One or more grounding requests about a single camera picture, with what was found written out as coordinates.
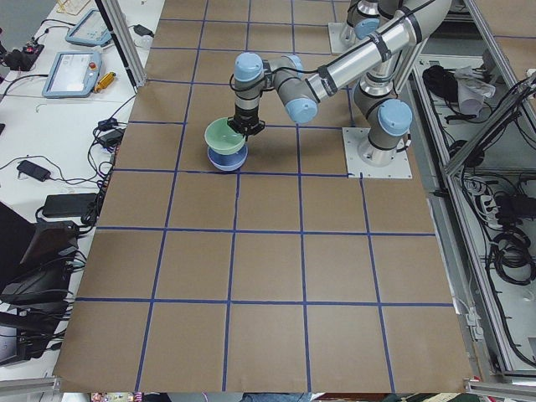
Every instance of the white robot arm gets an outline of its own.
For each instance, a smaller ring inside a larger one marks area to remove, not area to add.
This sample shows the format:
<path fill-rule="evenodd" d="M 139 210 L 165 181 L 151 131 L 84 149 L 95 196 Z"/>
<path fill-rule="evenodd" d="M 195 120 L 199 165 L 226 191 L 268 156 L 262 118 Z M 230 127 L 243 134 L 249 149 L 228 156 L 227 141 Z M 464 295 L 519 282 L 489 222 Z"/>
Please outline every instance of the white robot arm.
<path fill-rule="evenodd" d="M 387 164 L 412 119 L 410 108 L 391 95 L 400 50 L 428 38 L 447 15 L 451 0 L 360 0 L 351 2 L 350 11 L 354 3 L 377 3 L 383 24 L 377 29 L 374 24 L 361 24 L 357 34 L 363 38 L 314 71 L 304 71 L 294 54 L 271 60 L 253 53 L 239 55 L 232 85 L 235 112 L 228 126 L 246 138 L 262 131 L 265 123 L 259 119 L 260 96 L 272 89 L 295 123 L 307 123 L 317 114 L 318 104 L 359 79 L 353 99 L 371 126 L 366 144 L 370 147 L 368 162 Z"/>

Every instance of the blue joint cap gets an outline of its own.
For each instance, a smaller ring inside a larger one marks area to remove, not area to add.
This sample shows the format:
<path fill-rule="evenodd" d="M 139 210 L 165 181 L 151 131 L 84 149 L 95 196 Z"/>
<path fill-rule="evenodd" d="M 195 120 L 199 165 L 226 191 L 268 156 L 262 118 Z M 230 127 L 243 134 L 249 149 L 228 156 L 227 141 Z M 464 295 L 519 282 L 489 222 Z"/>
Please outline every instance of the blue joint cap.
<path fill-rule="evenodd" d="M 288 116 L 298 124 L 311 121 L 318 113 L 316 102 L 309 98 L 293 99 L 285 105 Z"/>
<path fill-rule="evenodd" d="M 378 18 L 366 18 L 360 23 L 358 23 L 353 29 L 353 31 L 355 32 L 355 36 L 357 36 L 358 39 L 361 40 L 365 39 L 367 35 L 370 35 L 372 32 L 378 29 L 378 26 Z"/>
<path fill-rule="evenodd" d="M 403 101 L 389 99 L 379 107 L 378 120 L 389 135 L 401 137 L 410 129 L 413 113 Z"/>
<path fill-rule="evenodd" d="M 262 70 L 262 59 L 255 53 L 240 54 L 234 62 L 234 78 L 241 82 L 254 80 Z"/>
<path fill-rule="evenodd" d="M 294 66 L 296 67 L 296 70 L 303 70 L 303 64 L 302 59 L 300 59 L 300 56 L 297 54 L 285 54 L 283 57 L 288 58 L 292 63 L 294 63 Z M 298 73 L 298 78 L 303 77 L 303 73 Z"/>

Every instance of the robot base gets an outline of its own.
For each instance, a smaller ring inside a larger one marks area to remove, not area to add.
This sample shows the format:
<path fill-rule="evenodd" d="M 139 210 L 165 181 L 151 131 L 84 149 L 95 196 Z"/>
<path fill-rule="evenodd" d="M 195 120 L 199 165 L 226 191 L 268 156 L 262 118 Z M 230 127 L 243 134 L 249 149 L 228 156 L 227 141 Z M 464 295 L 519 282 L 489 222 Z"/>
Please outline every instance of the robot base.
<path fill-rule="evenodd" d="M 347 44 L 341 40 L 341 32 L 346 28 L 346 23 L 328 23 L 329 44 L 332 47 L 332 54 L 342 54 L 355 45 L 355 42 Z"/>
<path fill-rule="evenodd" d="M 364 178 L 413 178 L 405 151 L 396 153 L 393 162 L 385 167 L 374 167 L 366 163 L 358 155 L 358 147 L 368 134 L 368 128 L 343 128 L 344 152 L 350 178 L 360 178 L 361 175 Z M 403 146 L 404 142 L 400 140 L 399 148 Z"/>

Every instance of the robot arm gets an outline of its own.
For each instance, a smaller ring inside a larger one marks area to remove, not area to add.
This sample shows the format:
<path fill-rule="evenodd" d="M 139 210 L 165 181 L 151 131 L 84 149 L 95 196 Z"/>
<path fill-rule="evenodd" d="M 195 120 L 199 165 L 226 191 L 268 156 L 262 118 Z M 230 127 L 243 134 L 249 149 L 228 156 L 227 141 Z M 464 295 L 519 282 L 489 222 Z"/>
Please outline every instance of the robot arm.
<path fill-rule="evenodd" d="M 394 56 L 428 38 L 450 5 L 451 0 L 407 0 L 390 21 L 305 79 L 295 55 L 262 60 L 257 54 L 241 54 L 234 67 L 235 113 L 228 125 L 246 137 L 260 132 L 265 123 L 259 120 L 259 100 L 265 90 L 276 90 L 289 117 L 303 124 L 317 114 L 317 104 L 363 75 L 366 85 L 385 87 L 392 78 Z M 373 90 L 370 95 L 380 97 Z"/>

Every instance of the green bowl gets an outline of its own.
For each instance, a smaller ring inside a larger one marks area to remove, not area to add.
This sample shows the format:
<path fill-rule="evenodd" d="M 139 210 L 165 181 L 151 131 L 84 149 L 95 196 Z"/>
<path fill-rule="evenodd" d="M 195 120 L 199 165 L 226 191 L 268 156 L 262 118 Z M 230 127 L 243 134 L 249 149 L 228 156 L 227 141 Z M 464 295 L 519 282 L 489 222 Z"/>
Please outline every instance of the green bowl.
<path fill-rule="evenodd" d="M 204 131 L 204 140 L 209 147 L 220 155 L 232 155 L 238 152 L 245 144 L 244 136 L 227 126 L 227 117 L 222 117 L 210 123 Z"/>

